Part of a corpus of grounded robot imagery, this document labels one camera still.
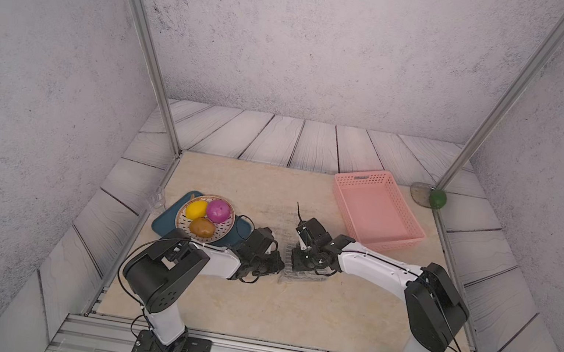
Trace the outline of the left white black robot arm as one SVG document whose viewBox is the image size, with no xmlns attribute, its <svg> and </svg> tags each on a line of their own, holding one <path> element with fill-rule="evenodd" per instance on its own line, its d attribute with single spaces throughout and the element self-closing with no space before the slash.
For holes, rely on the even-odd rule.
<svg viewBox="0 0 564 352">
<path fill-rule="evenodd" d="M 144 244 L 122 263 L 119 281 L 142 307 L 153 344 L 161 352 L 181 352 L 188 335 L 177 300 L 198 276 L 256 283 L 285 268 L 273 232 L 254 229 L 237 245 L 211 246 L 181 229 Z"/>
</svg>

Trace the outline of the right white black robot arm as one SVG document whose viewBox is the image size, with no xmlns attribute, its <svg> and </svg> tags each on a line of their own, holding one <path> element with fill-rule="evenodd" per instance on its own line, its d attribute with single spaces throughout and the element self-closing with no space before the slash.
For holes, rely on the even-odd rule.
<svg viewBox="0 0 564 352">
<path fill-rule="evenodd" d="M 403 352 L 461 352 L 456 337 L 470 313 L 442 266 L 398 262 L 347 235 L 333 238 L 308 224 L 301 224 L 296 232 L 299 244 L 291 253 L 296 271 L 330 269 L 334 274 L 357 276 L 404 302 L 411 333 Z"/>
</svg>

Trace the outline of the grey striped square dishcloth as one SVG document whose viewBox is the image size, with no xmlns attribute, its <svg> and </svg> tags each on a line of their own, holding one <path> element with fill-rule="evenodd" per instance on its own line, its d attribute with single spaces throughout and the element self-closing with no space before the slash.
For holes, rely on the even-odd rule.
<svg viewBox="0 0 564 352">
<path fill-rule="evenodd" d="M 278 282 L 279 284 L 283 284 L 283 283 L 290 283 L 290 282 L 320 282 L 320 281 L 325 281 L 327 280 L 327 277 L 325 276 L 320 276 L 317 275 L 315 273 L 313 273 L 312 271 L 294 271 L 293 267 L 292 267 L 292 250 L 294 248 L 294 245 L 287 245 L 286 248 L 284 249 L 284 252 L 282 252 L 282 259 L 284 260 L 284 264 L 285 264 L 285 268 L 280 272 L 280 275 L 278 276 Z"/>
</svg>

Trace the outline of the pink plastic basket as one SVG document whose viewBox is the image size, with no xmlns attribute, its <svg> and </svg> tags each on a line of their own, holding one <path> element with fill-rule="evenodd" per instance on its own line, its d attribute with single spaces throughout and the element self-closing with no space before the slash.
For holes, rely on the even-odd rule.
<svg viewBox="0 0 564 352">
<path fill-rule="evenodd" d="M 411 248 L 426 239 L 389 171 L 336 174 L 333 194 L 348 234 L 370 250 Z"/>
</svg>

